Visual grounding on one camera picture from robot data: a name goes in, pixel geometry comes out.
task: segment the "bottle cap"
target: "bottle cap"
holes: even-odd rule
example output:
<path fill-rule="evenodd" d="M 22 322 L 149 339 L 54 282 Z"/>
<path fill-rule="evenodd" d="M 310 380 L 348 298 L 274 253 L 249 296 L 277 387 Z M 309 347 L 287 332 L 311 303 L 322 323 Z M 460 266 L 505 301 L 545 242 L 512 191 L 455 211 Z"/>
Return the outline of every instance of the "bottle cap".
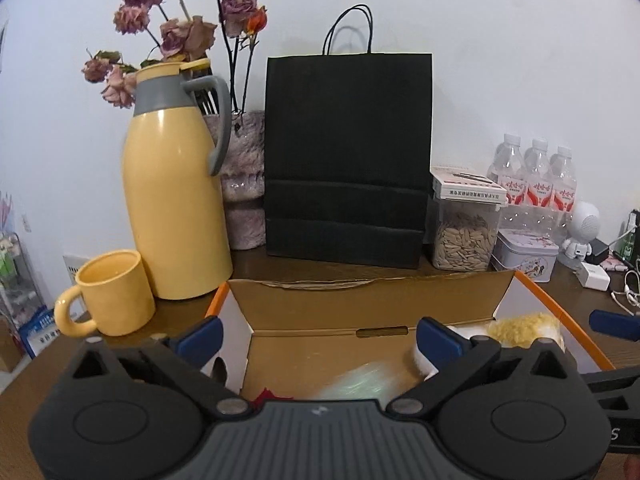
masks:
<path fill-rule="evenodd" d="M 571 158 L 571 148 L 558 146 L 558 155 L 564 156 L 565 158 Z"/>
<path fill-rule="evenodd" d="M 546 152 L 549 147 L 549 143 L 545 139 L 533 139 L 531 145 L 535 150 L 540 150 L 541 152 Z"/>
<path fill-rule="evenodd" d="M 504 143 L 505 144 L 515 144 L 516 146 L 520 146 L 520 136 L 512 135 L 512 134 L 504 134 Z"/>

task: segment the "open cardboard box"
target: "open cardboard box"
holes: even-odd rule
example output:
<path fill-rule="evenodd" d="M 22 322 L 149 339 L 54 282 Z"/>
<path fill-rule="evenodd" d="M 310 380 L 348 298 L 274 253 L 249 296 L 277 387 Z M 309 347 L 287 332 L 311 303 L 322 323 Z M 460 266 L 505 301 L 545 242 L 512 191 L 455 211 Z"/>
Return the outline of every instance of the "open cardboard box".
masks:
<path fill-rule="evenodd" d="M 384 362 L 405 391 L 422 380 L 413 350 L 423 316 L 481 331 L 494 317 L 534 312 L 561 321 L 579 372 L 613 369 L 551 297 L 522 272 L 506 270 L 331 283 L 230 280 L 207 312 L 220 317 L 223 344 L 202 372 L 246 399 L 264 388 L 312 399 L 342 374 Z"/>

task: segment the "dark wood tabletop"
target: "dark wood tabletop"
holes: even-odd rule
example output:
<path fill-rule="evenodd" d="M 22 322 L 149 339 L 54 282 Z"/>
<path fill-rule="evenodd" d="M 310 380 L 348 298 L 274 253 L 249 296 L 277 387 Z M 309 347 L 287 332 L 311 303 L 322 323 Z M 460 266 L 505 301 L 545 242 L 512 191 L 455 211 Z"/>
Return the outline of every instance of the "dark wood tabletop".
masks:
<path fill-rule="evenodd" d="M 344 279 L 391 278 L 441 274 L 425 259 L 418 269 L 387 269 L 288 258 L 273 258 L 264 248 L 234 254 L 234 278 L 295 282 L 299 280 L 331 281 Z M 613 281 L 619 285 L 622 279 Z M 557 264 L 549 283 L 541 284 L 574 319 L 617 367 L 640 364 L 640 346 L 635 343 L 593 333 L 588 327 L 592 310 L 600 308 L 619 312 L 608 294 L 582 288 L 572 272 Z M 119 338 L 106 338 L 110 344 L 132 346 L 154 333 L 177 335 L 200 320 L 207 311 L 210 295 L 189 301 L 158 301 L 154 318 L 137 332 Z M 0 480 L 33 480 L 42 475 L 27 443 L 27 427 L 33 413 L 46 397 L 57 376 L 81 340 L 60 336 L 46 348 L 0 395 Z M 597 480 L 623 478 L 624 456 L 608 455 Z"/>

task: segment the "robot figurine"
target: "robot figurine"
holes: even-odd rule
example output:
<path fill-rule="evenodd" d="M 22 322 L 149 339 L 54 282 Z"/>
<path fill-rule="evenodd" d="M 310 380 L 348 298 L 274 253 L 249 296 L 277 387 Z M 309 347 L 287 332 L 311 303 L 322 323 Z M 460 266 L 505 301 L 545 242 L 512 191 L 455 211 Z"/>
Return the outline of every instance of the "robot figurine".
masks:
<path fill-rule="evenodd" d="M 588 202 L 578 202 L 567 228 L 570 238 L 562 242 L 559 259 L 567 267 L 575 268 L 579 262 L 584 261 L 585 256 L 591 254 L 590 242 L 600 231 L 598 208 Z"/>

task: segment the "white power adapter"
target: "white power adapter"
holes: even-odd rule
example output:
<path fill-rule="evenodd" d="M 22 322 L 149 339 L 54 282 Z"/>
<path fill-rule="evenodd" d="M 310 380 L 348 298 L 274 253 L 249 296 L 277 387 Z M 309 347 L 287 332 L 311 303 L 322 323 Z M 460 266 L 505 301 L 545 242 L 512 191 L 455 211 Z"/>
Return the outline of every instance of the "white power adapter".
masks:
<path fill-rule="evenodd" d="M 610 277 L 606 271 L 599 265 L 591 265 L 580 262 L 575 271 L 578 281 L 585 288 L 594 288 L 595 290 L 607 290 Z"/>

